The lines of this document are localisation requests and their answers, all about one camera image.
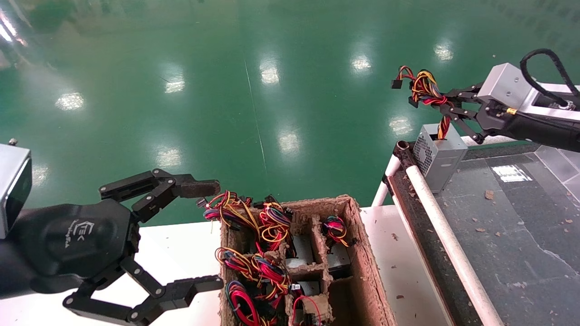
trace cardboard box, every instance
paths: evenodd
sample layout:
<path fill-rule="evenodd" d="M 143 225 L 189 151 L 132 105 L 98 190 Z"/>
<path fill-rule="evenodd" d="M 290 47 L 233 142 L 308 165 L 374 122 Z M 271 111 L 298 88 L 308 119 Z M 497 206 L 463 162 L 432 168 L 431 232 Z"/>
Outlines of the cardboard box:
<path fill-rule="evenodd" d="M 316 302 L 321 318 L 326 322 L 325 325 L 395 326 L 394 315 L 387 302 L 375 257 L 360 218 L 358 203 L 348 195 L 342 195 L 336 198 L 285 202 L 282 206 L 294 212 L 290 229 L 292 234 L 310 235 L 315 260 L 311 265 L 288 268 L 288 274 L 293 283 L 306 280 L 320 281 L 321 293 L 311 298 Z M 258 218 L 258 209 L 251 209 L 251 212 Z M 350 273 L 337 280 L 334 280 L 328 271 L 328 247 L 326 238 L 321 232 L 321 221 L 328 216 L 338 216 L 345 221 L 347 241 L 357 239 L 354 245 L 347 248 Z M 241 253 L 249 253 L 252 247 L 251 234 L 232 231 L 222 226 L 221 236 L 222 247 L 232 248 Z M 265 255 L 285 266 L 287 247 L 281 245 L 278 251 L 266 252 Z M 238 279 L 234 271 L 223 265 L 220 272 L 226 284 Z M 287 295 L 284 299 L 285 311 L 289 317 L 288 325 L 291 325 L 294 297 Z M 305 312 L 316 314 L 314 305 L 309 300 L 302 302 Z M 224 290 L 220 293 L 220 315 L 222 326 L 237 326 Z"/>

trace black wire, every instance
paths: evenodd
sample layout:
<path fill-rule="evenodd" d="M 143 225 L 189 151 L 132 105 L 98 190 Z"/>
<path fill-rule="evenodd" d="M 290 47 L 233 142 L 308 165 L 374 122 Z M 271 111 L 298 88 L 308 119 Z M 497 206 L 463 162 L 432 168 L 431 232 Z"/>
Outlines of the black wire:
<path fill-rule="evenodd" d="M 561 107 L 568 106 L 568 102 L 566 100 L 541 87 L 536 81 L 534 81 L 532 76 L 530 76 L 530 73 L 528 72 L 528 60 L 535 55 L 547 55 L 548 57 L 550 57 L 552 62 L 554 62 L 554 66 L 556 66 L 556 69 L 558 69 L 558 72 L 560 73 L 560 76 L 564 80 L 566 86 L 568 86 L 568 88 L 570 89 L 570 92 L 572 92 L 572 94 L 575 97 L 580 99 L 580 92 L 578 92 L 578 89 L 576 88 L 576 86 L 574 86 L 574 83 L 570 79 L 570 76 L 568 76 L 568 73 L 566 72 L 566 69 L 562 64 L 562 61 L 560 61 L 558 55 L 556 55 L 554 51 L 550 49 L 533 50 L 532 52 L 528 53 L 522 58 L 522 60 L 520 61 L 520 70 L 521 73 L 524 75 L 525 81 L 527 81 L 530 85 L 532 85 L 533 88 L 535 88 L 538 92 L 542 93 L 544 96 L 547 96 L 556 101 L 556 103 L 558 103 L 559 106 Z"/>
<path fill-rule="evenodd" d="M 549 120 L 546 120 L 546 119 L 539 119 L 539 118 L 536 118 L 536 117 L 534 117 L 532 115 L 529 115 L 527 113 L 523 113 L 520 110 L 517 110 L 516 111 L 516 115 L 519 115 L 522 118 L 530 119 L 530 120 L 535 121 L 535 122 L 538 122 L 540 124 L 552 126 L 552 127 L 555 127 L 555 128 L 564 129 L 564 130 L 568 130 L 568 131 L 571 131 L 571 132 L 580 132 L 580 129 L 575 128 L 573 126 L 559 124 L 557 122 L 552 122 L 552 121 L 549 121 Z"/>

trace colorful wire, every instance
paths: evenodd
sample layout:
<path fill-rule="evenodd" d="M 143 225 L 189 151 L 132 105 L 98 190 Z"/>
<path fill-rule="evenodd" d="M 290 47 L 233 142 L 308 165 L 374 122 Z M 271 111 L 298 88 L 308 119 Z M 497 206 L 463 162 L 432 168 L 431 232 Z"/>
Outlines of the colorful wire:
<path fill-rule="evenodd" d="M 277 202 L 264 203 L 264 209 L 259 217 L 263 225 L 260 235 L 264 241 L 268 242 L 267 249 L 277 250 L 290 234 L 290 219 Z"/>
<path fill-rule="evenodd" d="M 252 266 L 258 271 L 259 285 L 263 279 L 270 280 L 272 284 L 272 291 L 258 299 L 269 301 L 272 307 L 277 307 L 282 297 L 288 294 L 290 288 L 291 281 L 288 272 L 259 254 L 252 256 Z"/>
<path fill-rule="evenodd" d="M 231 227 L 233 223 L 246 226 L 253 230 L 257 238 L 259 238 L 260 226 L 248 208 L 251 202 L 251 198 L 242 200 L 236 193 L 226 190 L 206 204 L 204 217 L 206 220 L 217 219 L 228 227 Z M 238 210 L 240 209 L 245 210 L 247 216 L 239 213 Z"/>
<path fill-rule="evenodd" d="M 239 271 L 248 280 L 258 281 L 256 270 L 253 268 L 252 263 L 241 253 L 230 248 L 220 247 L 216 250 L 215 257 L 221 264 L 232 270 Z"/>
<path fill-rule="evenodd" d="M 312 300 L 312 298 L 305 296 L 305 295 L 301 295 L 298 298 L 296 298 L 296 300 L 294 300 L 294 304 L 292 305 L 292 326 L 296 325 L 294 323 L 295 319 L 296 319 L 296 304 L 300 301 L 300 300 L 304 300 L 304 299 L 308 299 L 312 302 L 312 304 L 314 305 L 314 308 L 316 308 L 316 313 L 318 314 L 318 324 L 322 325 L 322 318 L 320 317 L 320 311 L 318 310 L 318 306 L 316 305 L 316 302 L 314 302 L 314 300 Z"/>
<path fill-rule="evenodd" d="M 409 67 L 401 66 L 396 80 L 402 80 L 403 78 L 408 78 L 412 82 L 411 99 L 414 102 L 421 101 L 425 105 L 434 106 L 447 104 L 450 107 L 455 107 L 453 102 L 449 101 L 446 96 L 441 94 L 439 87 L 437 86 L 437 81 L 429 70 L 421 70 L 417 76 L 414 76 Z M 450 123 L 450 117 L 443 116 L 437 128 L 437 139 L 445 139 L 447 132 L 449 131 Z"/>
<path fill-rule="evenodd" d="M 337 216 L 329 216 L 323 222 L 323 230 L 325 235 L 334 242 L 341 242 L 345 247 L 349 245 L 345 241 L 346 237 L 346 224 L 341 218 Z"/>
<path fill-rule="evenodd" d="M 240 324 L 246 326 L 263 326 L 252 299 L 248 295 L 246 288 L 239 281 L 230 281 L 226 285 L 225 291 L 234 316 Z M 242 304 L 244 304 L 246 311 L 250 311 L 249 314 L 244 314 Z"/>

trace white table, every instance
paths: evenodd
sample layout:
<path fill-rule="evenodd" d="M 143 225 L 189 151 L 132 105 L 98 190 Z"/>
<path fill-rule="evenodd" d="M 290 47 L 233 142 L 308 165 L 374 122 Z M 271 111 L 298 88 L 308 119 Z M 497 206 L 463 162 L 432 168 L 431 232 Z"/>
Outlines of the white table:
<path fill-rule="evenodd" d="M 451 326 L 426 266 L 408 226 L 401 220 L 394 205 L 363 208 L 361 218 L 380 269 L 387 299 L 399 326 Z M 190 223 L 143 227 L 139 253 L 135 260 L 161 284 L 173 280 L 219 274 L 214 251 L 219 247 L 219 223 Z M 61 325 L 107 326 L 101 321 L 78 317 L 62 306 L 72 293 L 27 295 L 0 301 L 0 325 L 36 326 L 47 321 Z M 219 291 L 195 296 L 188 309 L 164 313 L 155 326 L 219 325 Z M 127 275 L 93 298 L 135 306 L 147 293 Z"/>

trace power supply unit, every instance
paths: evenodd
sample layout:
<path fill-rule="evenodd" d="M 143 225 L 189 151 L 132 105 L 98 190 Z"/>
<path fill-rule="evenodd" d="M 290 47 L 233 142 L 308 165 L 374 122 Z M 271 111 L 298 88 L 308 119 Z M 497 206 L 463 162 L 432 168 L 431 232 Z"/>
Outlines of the power supply unit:
<path fill-rule="evenodd" d="M 431 192 L 441 192 L 457 170 L 459 162 L 467 153 L 467 145 L 453 125 L 447 136 L 437 140 L 438 124 L 423 125 L 413 147 L 413 156 Z"/>

